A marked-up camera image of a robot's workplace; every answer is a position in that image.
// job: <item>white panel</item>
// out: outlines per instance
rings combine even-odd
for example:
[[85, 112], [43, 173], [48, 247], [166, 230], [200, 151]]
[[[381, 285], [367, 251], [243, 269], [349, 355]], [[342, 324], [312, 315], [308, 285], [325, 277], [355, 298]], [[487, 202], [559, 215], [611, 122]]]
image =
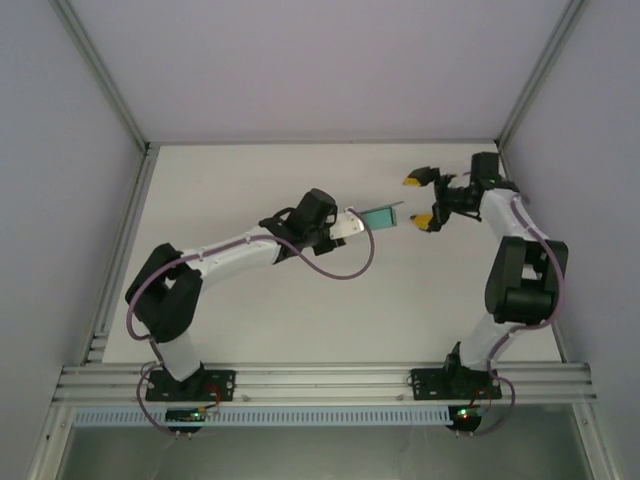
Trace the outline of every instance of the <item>white panel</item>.
[[139, 153], [45, 1], [0, 2], [0, 477], [77, 361]]
[[[399, 226], [376, 233], [374, 263], [339, 282], [297, 259], [253, 270], [204, 293], [191, 337], [200, 357], [224, 363], [442, 361], [484, 313], [484, 286], [498, 242], [485, 223], [453, 217], [426, 234], [408, 220], [428, 212], [430, 188], [402, 186], [416, 167], [463, 173], [484, 145], [304, 145], [163, 147], [126, 274], [133, 280], [151, 250], [223, 241], [312, 187], [340, 206], [366, 209], [397, 200]], [[316, 261], [336, 273], [357, 270], [366, 235]], [[105, 362], [153, 358], [129, 339], [123, 293]], [[517, 339], [504, 360], [557, 360], [551, 331]]]
[[564, 0], [74, 0], [153, 141], [495, 138]]
[[532, 213], [569, 246], [567, 318], [640, 478], [640, 2], [593, 1], [507, 152]]

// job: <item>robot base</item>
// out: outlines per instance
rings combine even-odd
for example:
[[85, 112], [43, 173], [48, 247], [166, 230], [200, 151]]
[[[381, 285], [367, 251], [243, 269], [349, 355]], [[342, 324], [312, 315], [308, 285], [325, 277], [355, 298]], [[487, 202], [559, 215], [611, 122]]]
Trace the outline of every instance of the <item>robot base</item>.
[[158, 370], [149, 375], [145, 399], [147, 402], [231, 402], [235, 386], [234, 370], [206, 370], [201, 366], [182, 382], [166, 370]]
[[460, 363], [460, 343], [447, 355], [442, 368], [411, 370], [414, 400], [497, 400], [500, 384], [494, 385], [489, 372], [471, 370]]

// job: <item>green object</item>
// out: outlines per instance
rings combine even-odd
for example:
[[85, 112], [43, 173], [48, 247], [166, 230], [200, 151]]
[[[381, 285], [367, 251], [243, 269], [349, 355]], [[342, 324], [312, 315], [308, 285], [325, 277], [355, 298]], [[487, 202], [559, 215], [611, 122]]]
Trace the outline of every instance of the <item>green object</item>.
[[383, 228], [395, 227], [398, 222], [396, 220], [396, 211], [394, 207], [400, 205], [402, 202], [391, 203], [389, 205], [383, 205], [382, 207], [372, 208], [360, 212], [367, 225], [371, 230], [382, 230]]

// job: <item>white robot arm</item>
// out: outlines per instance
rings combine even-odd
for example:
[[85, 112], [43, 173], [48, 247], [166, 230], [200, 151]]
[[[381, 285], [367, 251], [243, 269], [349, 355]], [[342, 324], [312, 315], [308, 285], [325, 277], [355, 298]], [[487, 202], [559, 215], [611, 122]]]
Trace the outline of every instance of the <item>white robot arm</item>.
[[434, 184], [432, 213], [413, 217], [414, 223], [421, 230], [438, 232], [452, 213], [483, 220], [500, 246], [485, 287], [486, 313], [473, 332], [456, 343], [441, 369], [412, 371], [416, 400], [500, 398], [493, 362], [515, 334], [540, 328], [552, 316], [567, 264], [567, 246], [535, 226], [516, 185], [500, 175], [497, 154], [472, 156], [468, 186], [451, 187], [453, 178], [423, 167], [405, 179], [406, 185]]
[[[328, 253], [344, 245], [344, 238], [365, 230], [357, 212], [339, 212], [333, 198], [312, 189], [296, 208], [284, 209], [225, 242], [183, 251], [160, 245], [126, 292], [129, 333], [136, 340], [151, 340], [171, 377], [186, 382], [203, 368], [188, 328], [204, 290], [237, 273], [279, 263], [305, 247], [316, 255]], [[133, 331], [133, 314], [149, 335]]]

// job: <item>white table surface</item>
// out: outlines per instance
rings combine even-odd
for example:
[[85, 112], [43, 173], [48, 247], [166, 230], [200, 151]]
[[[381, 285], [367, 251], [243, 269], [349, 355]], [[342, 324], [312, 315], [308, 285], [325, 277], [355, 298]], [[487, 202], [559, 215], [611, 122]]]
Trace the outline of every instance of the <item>white table surface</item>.
[[[375, 232], [376, 257], [357, 280], [333, 281], [298, 259], [238, 275], [200, 297], [190, 328], [204, 362], [439, 362], [484, 312], [498, 240], [486, 223], [452, 216], [440, 233], [408, 217], [431, 211], [433, 190], [403, 187], [414, 168], [463, 173], [493, 144], [343, 144], [162, 147], [137, 230], [104, 356], [153, 359], [125, 328], [124, 291], [153, 248], [189, 248], [241, 234], [318, 187], [340, 207], [364, 210], [404, 200], [399, 226]], [[346, 274], [368, 253], [366, 235], [312, 257]], [[144, 332], [141, 323], [136, 330]], [[557, 361], [551, 329], [518, 338], [509, 361]]]

